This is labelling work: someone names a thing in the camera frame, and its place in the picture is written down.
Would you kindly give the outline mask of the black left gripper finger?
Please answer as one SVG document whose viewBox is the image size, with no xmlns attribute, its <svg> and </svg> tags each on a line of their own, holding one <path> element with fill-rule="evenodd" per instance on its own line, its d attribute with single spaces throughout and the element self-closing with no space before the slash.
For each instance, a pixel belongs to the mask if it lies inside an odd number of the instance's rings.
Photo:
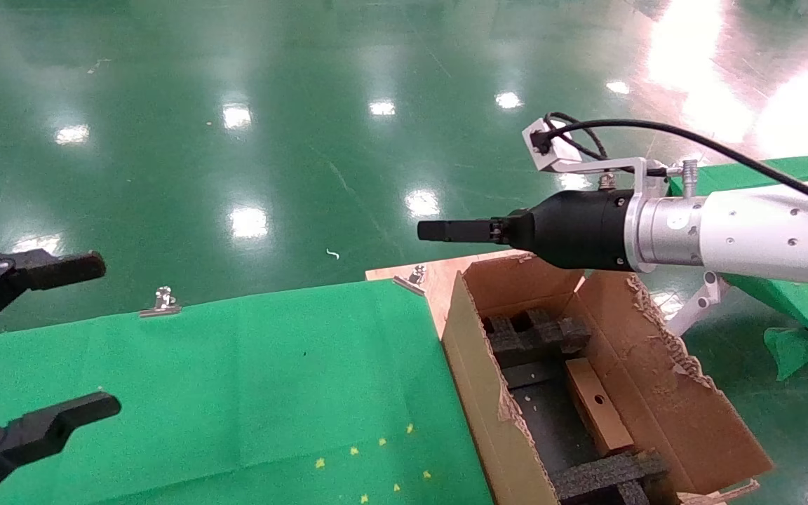
<svg viewBox="0 0 808 505">
<path fill-rule="evenodd" d="M 74 431 L 121 412 L 107 392 L 86 394 L 32 410 L 0 427 L 0 484 L 22 466 L 61 453 Z"/>
<path fill-rule="evenodd" d="M 47 250 L 0 252 L 0 313 L 28 290 L 53 290 L 106 274 L 96 250 L 83 255 L 54 256 Z"/>
</svg>

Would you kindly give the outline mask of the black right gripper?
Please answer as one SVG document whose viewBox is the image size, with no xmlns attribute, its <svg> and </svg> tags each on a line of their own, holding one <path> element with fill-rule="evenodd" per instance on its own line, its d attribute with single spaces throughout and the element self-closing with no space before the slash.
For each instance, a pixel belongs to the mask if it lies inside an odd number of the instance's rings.
<svg viewBox="0 0 808 505">
<path fill-rule="evenodd" d="M 424 242 L 510 244 L 559 269 L 630 271 L 625 246 L 630 191 L 559 191 L 529 210 L 490 220 L 422 220 Z"/>
</svg>

